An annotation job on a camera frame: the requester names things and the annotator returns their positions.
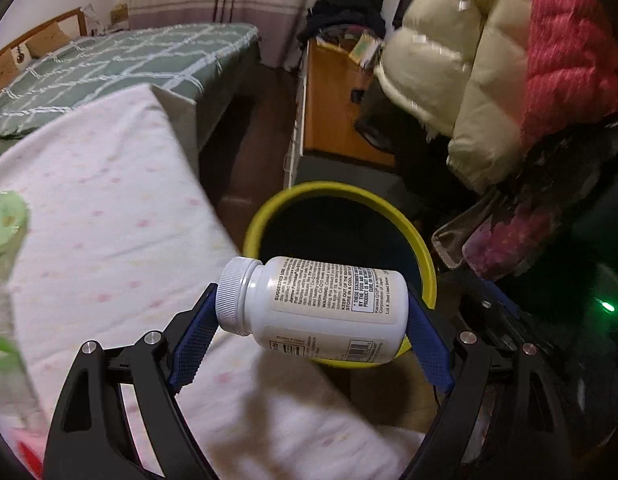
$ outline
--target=green led indicator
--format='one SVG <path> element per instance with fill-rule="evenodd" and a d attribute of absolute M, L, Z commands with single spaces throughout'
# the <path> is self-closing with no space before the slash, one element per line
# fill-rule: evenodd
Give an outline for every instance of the green led indicator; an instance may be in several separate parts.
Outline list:
<path fill-rule="evenodd" d="M 615 312 L 615 307 L 611 303 L 607 303 L 606 301 L 598 300 L 598 298 L 596 298 L 596 301 L 600 305 L 602 305 L 602 308 L 604 308 L 604 310 L 606 312 Z"/>

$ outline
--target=red puffer jacket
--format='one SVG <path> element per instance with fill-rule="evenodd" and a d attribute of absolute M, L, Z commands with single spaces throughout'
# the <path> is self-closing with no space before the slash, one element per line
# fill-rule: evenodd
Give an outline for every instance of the red puffer jacket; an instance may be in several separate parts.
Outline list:
<path fill-rule="evenodd" d="M 598 0 L 533 0 L 522 145 L 618 112 L 618 42 Z"/>

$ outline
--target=trash can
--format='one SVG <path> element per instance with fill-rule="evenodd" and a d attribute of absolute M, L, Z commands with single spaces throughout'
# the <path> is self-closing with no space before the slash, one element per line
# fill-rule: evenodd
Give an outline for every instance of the trash can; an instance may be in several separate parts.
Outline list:
<path fill-rule="evenodd" d="M 338 182 L 307 182 L 273 196 L 254 216 L 243 253 L 266 263 L 290 256 L 333 264 L 397 270 L 429 308 L 436 273 L 424 240 L 386 200 Z M 398 355 L 410 349 L 405 338 Z M 376 364 L 317 360 L 343 368 Z"/>

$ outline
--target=white bottle cap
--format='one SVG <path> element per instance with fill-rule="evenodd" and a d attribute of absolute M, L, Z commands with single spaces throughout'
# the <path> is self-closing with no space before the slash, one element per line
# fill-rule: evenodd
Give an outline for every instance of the white bottle cap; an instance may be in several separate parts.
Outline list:
<path fill-rule="evenodd" d="M 253 269 L 260 265 L 254 258 L 236 256 L 224 267 L 215 295 L 215 315 L 223 330 L 249 335 L 244 326 L 244 299 Z"/>

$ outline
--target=bottle label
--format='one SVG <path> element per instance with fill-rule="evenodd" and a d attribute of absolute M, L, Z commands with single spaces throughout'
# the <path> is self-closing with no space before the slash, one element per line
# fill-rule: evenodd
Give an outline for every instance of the bottle label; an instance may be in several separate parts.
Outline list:
<path fill-rule="evenodd" d="M 269 325 L 264 327 L 262 338 L 266 348 L 298 357 L 358 363 L 383 363 L 392 357 L 382 355 L 387 342 L 380 338 L 321 334 Z"/>
<path fill-rule="evenodd" d="M 281 312 L 370 323 L 394 323 L 394 271 L 286 258 L 272 307 Z"/>

